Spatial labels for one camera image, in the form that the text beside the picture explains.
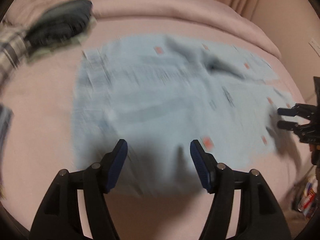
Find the dark folded clothes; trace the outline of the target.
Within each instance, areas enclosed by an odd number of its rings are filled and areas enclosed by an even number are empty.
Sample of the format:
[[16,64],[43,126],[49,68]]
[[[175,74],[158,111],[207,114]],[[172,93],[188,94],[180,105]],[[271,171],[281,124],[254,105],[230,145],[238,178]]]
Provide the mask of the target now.
[[70,0],[44,12],[26,32],[24,40],[28,45],[28,54],[68,42],[86,31],[91,20],[92,7],[90,0]]

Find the pink rolled duvet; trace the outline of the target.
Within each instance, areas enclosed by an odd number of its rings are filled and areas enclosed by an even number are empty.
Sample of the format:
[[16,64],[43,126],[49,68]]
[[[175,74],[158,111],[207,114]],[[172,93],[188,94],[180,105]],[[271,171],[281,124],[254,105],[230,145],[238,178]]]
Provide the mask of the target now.
[[[13,24],[28,27],[45,11],[71,0],[14,0],[5,14]],[[254,23],[215,0],[90,0],[95,18],[159,16],[202,23],[255,44],[277,58],[281,53]]]

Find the plaid fabric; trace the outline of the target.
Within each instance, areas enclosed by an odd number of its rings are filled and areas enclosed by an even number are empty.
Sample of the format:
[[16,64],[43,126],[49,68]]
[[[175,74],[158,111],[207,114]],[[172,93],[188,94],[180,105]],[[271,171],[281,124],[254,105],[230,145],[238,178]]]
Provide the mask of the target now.
[[27,30],[6,26],[1,29],[1,89],[27,53],[24,40]]

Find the white power strip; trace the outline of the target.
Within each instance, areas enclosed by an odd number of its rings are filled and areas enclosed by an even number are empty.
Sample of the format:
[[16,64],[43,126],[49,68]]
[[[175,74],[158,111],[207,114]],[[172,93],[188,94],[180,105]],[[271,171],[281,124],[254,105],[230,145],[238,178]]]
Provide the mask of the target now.
[[309,44],[313,48],[313,50],[317,53],[317,55],[320,56],[320,45],[316,42],[316,40],[312,38],[309,41]]

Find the light blue denim pants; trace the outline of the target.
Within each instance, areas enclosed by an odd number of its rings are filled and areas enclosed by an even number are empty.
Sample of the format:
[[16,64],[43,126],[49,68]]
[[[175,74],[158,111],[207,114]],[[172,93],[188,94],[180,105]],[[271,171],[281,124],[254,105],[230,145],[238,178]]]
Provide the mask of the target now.
[[124,139],[118,192],[199,191],[193,140],[233,169],[276,151],[276,111],[293,104],[278,81],[254,53],[205,40],[138,35],[85,50],[71,117],[75,166]]

